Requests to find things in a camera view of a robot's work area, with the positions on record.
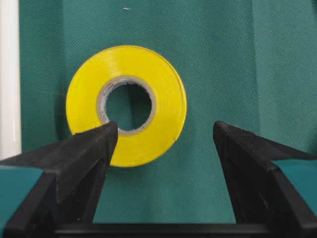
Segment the white pole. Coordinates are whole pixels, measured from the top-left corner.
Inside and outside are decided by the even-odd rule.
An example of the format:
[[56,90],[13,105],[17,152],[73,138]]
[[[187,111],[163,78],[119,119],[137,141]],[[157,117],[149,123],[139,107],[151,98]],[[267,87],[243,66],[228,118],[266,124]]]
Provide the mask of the white pole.
[[19,153],[19,1],[0,0],[0,160]]

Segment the yellow tape roll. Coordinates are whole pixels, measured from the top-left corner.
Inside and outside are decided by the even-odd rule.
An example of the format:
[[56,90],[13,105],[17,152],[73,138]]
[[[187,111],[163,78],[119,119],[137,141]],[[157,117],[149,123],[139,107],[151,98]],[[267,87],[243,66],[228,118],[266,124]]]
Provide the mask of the yellow tape roll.
[[133,167],[162,155],[177,140],[186,117],[186,94],[173,66],[142,47],[119,46],[88,59],[67,92],[66,114],[73,134],[108,122],[109,93],[126,83],[141,85],[152,101],[148,120],[137,130],[119,130],[111,165]]

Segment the green fabric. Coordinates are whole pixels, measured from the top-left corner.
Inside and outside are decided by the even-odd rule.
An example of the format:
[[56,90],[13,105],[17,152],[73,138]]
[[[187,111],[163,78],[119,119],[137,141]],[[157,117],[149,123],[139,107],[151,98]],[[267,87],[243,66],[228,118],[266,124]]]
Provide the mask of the green fabric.
[[154,50],[184,82],[180,138],[150,164],[110,168],[95,222],[235,222],[216,120],[317,152],[315,0],[20,1],[20,27],[23,151],[69,135],[67,86],[103,49]]
[[151,113],[151,99],[144,88],[136,84],[121,85],[108,96],[106,113],[123,130],[142,126]]
[[42,174],[42,170],[0,165],[0,238],[12,215]]
[[317,216],[317,160],[277,160],[273,161],[288,180],[293,184],[301,197]]

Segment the white wall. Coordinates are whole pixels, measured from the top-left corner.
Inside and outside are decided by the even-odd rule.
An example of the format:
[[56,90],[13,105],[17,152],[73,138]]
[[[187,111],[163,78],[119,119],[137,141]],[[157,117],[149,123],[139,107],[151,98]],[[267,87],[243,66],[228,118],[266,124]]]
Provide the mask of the white wall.
[[19,1],[0,0],[0,160],[19,153]]

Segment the tape roll hole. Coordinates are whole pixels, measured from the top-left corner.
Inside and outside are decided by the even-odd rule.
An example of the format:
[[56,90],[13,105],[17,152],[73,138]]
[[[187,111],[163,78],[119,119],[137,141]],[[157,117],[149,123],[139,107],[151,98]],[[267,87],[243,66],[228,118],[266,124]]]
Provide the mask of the tape roll hole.
[[120,76],[100,91],[97,112],[102,123],[115,121],[118,132],[132,135],[144,130],[153,119],[156,103],[151,88],[141,79]]

